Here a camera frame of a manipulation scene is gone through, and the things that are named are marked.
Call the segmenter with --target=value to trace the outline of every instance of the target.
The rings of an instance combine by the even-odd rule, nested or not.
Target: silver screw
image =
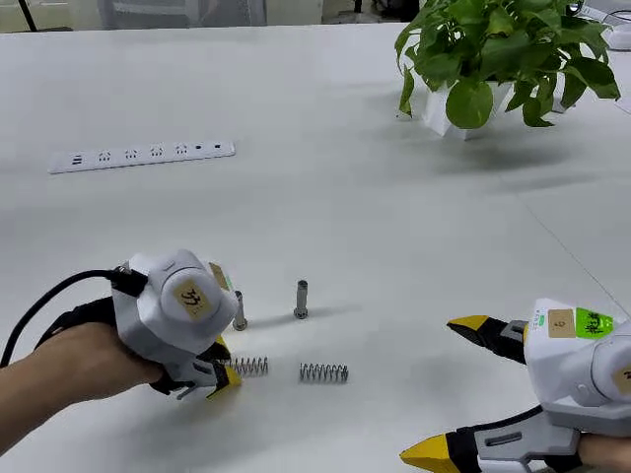
[[[296,308],[294,309],[294,315],[296,318],[307,318],[307,315],[309,315],[309,312],[307,311],[307,286],[307,281],[303,279],[298,282]]]
[[[235,291],[235,296],[237,296],[237,301],[239,301],[239,310],[237,310],[237,315],[235,315],[235,320],[233,320],[233,327],[241,332],[247,327],[247,320],[244,315],[244,295],[241,294],[241,291]]]

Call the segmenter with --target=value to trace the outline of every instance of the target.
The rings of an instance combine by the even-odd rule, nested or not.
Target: black cable
[[[20,8],[22,9],[24,19],[27,21],[27,25],[29,25],[29,30],[31,30],[32,32],[36,32],[37,27],[35,26],[35,22],[33,21],[33,17],[31,16],[31,10],[29,10],[27,0],[18,0],[18,3],[20,4]]]
[[[56,285],[46,294],[44,294],[39,300],[33,304],[33,306],[27,310],[22,318],[18,321],[16,326],[13,328],[11,335],[9,336],[9,341],[7,342],[7,346],[4,349],[2,354],[2,361],[0,361],[0,369],[9,366],[11,362],[11,356],[13,355],[13,350],[16,348],[16,343],[18,343],[18,338],[22,334],[22,331],[27,326],[27,324],[31,321],[31,319],[35,316],[39,310],[44,307],[48,302],[62,292],[64,289],[72,286],[79,281],[83,281],[84,279],[90,278],[106,278],[111,280],[115,278],[119,273],[115,270],[110,269],[94,269],[92,271],[83,271],[81,273],[77,273],[73,276],[70,276],[67,279],[64,279],[61,283]]]

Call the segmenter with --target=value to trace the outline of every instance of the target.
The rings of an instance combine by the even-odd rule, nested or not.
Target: white table
[[[448,319],[526,317],[543,296],[622,314],[605,290],[631,308],[631,116],[589,95],[552,129],[517,112],[482,140],[443,140],[396,117],[400,29],[0,37],[3,340],[61,278],[188,247],[244,292],[235,354],[271,363],[212,403],[140,387],[73,407],[1,471],[412,471],[398,454],[420,439],[535,403],[523,368]],[[612,63],[631,94],[631,58]],[[206,137],[237,155],[45,172],[53,151]],[[301,278],[304,321],[290,314]],[[17,355],[105,289],[65,293]],[[300,385],[299,362],[347,364],[349,383]]]

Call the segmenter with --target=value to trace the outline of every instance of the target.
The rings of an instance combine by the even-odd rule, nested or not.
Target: power strip
[[[48,172],[59,174],[80,170],[205,160],[232,156],[234,153],[235,144],[228,141],[154,143],[153,145],[130,146],[129,148],[57,153],[50,160]]]

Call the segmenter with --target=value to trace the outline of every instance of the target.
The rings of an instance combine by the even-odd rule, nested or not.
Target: wrist
[[[628,439],[585,434],[581,436],[578,453],[586,465],[631,471],[631,444]]]
[[[32,395],[41,399],[51,415],[77,402],[78,393],[72,382],[75,364],[68,364],[37,351],[18,363],[24,364],[33,380]]]

